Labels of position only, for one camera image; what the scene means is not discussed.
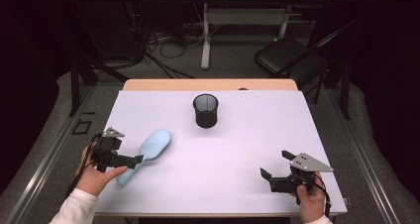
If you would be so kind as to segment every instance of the white table leg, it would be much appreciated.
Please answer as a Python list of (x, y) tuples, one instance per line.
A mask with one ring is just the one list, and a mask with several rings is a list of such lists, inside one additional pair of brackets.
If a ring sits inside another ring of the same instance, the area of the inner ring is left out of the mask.
[(284, 38), (284, 34), (286, 33), (287, 23), (290, 16), (291, 11), (291, 5), (287, 5), (284, 10), (284, 16), (283, 16), (283, 22), (281, 23), (280, 30), (278, 32), (278, 36), (276, 39), (274, 39), (274, 42), (277, 42), (277, 40), (280, 40)]
[(207, 3), (204, 4), (204, 45), (203, 45), (203, 56), (201, 59), (201, 69), (209, 68), (210, 61), (210, 38), (209, 38), (209, 20), (208, 20), (208, 6)]

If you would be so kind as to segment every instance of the white sleeve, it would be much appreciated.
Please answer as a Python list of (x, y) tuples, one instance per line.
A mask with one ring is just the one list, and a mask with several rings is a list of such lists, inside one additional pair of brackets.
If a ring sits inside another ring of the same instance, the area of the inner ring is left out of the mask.
[(328, 217), (326, 217), (325, 215), (322, 216), (320, 219), (313, 221), (313, 222), (309, 222), (309, 223), (305, 223), (305, 224), (333, 224), (330, 219), (328, 219)]
[(62, 204), (59, 213), (52, 219), (52, 224), (92, 223), (98, 197), (75, 188)]

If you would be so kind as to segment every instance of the metal rail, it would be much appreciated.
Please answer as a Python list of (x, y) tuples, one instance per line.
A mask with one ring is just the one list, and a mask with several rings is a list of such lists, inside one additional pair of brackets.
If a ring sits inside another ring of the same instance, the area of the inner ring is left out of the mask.
[(379, 209), (380, 214), (382, 215), (383, 221), (385, 224), (399, 224), (398, 217), (393, 210), (389, 199), (385, 193), (385, 190), (380, 183), (373, 166), (370, 163), (368, 155), (365, 152), (365, 149), (359, 140), (359, 137), (356, 133), (355, 128), (350, 120), (347, 120), (343, 115), (340, 108), (340, 98), (336, 90), (328, 89), (328, 95), (333, 103), (334, 109), (337, 112), (337, 115), (340, 119), (340, 122), (345, 130), (351, 144), (353, 145), (353, 152), (356, 160), (358, 161), (359, 167), (367, 181), (367, 186), (370, 189), (371, 195), (373, 196), (374, 201), (376, 202), (377, 208)]
[(6, 224), (28, 223), (28, 221), (25, 219), (35, 200), (43, 189), (43, 186), (46, 183), (50, 173), (52, 172), (53, 167), (59, 158), (59, 155), (64, 149), (65, 141), (71, 132), (71, 128), (73, 128), (77, 123), (83, 107), (87, 104), (94, 91), (94, 86), (86, 87), (86, 90), (83, 92), (83, 95), (80, 99), (80, 108), (76, 111), (73, 117), (68, 117), (60, 134), (58, 135), (57, 140), (55, 141), (55, 144), (47, 151), (43, 161), (38, 166), (37, 171), (29, 181), (21, 198), (16, 203), (12, 212), (9, 214), (9, 217), (6, 220)]

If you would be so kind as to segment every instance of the black curtain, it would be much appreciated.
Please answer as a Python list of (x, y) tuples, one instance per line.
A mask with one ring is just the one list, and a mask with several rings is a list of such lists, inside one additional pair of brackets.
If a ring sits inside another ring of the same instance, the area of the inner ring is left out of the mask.
[(146, 19), (160, 30), (183, 37), (183, 4), (179, 2), (156, 2), (144, 4)]
[[(365, 94), (375, 141), (399, 180), (420, 200), (420, 177), (410, 167), (420, 157), (420, 1), (367, 0), (326, 6), (312, 42), (363, 17), (350, 55), (351, 82)], [(334, 50), (343, 50), (350, 39)]]
[(50, 116), (69, 59), (44, 0), (0, 0), (0, 29), (1, 193)]

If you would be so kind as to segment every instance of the wooden table edge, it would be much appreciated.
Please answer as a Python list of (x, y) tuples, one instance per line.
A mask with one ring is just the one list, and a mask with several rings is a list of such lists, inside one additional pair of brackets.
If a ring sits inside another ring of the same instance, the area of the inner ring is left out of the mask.
[[(330, 216), (345, 214), (332, 212)], [(245, 218), (245, 217), (299, 217), (299, 213), (95, 213), (97, 217), (144, 217), (144, 218)]]
[(211, 79), (129, 79), (125, 91), (188, 91), (188, 90), (293, 90), (294, 80), (289, 78), (211, 78)]

